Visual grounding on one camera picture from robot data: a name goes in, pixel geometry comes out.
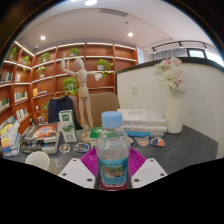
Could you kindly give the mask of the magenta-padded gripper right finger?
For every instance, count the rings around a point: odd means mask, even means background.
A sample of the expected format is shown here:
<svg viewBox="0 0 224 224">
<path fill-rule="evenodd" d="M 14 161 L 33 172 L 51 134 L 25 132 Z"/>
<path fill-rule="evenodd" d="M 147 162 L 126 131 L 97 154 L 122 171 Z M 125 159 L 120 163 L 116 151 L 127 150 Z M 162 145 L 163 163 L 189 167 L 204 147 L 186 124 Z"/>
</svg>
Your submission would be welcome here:
<svg viewBox="0 0 224 224">
<path fill-rule="evenodd" d="M 128 170 L 133 188 L 146 186 L 167 175 L 154 158 L 147 159 L 135 149 L 130 150 Z"/>
</svg>

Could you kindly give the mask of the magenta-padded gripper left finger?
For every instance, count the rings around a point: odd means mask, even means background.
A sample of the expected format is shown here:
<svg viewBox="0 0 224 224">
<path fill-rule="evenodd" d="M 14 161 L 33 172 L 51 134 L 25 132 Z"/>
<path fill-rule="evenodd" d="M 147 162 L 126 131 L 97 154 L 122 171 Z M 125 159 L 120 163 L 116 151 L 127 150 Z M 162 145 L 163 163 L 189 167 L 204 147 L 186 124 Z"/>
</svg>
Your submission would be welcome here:
<svg viewBox="0 0 224 224">
<path fill-rule="evenodd" d="M 59 177 L 84 188 L 94 189 L 98 173 L 98 159 L 95 149 L 85 153 L 80 159 L 72 158 Z"/>
</svg>

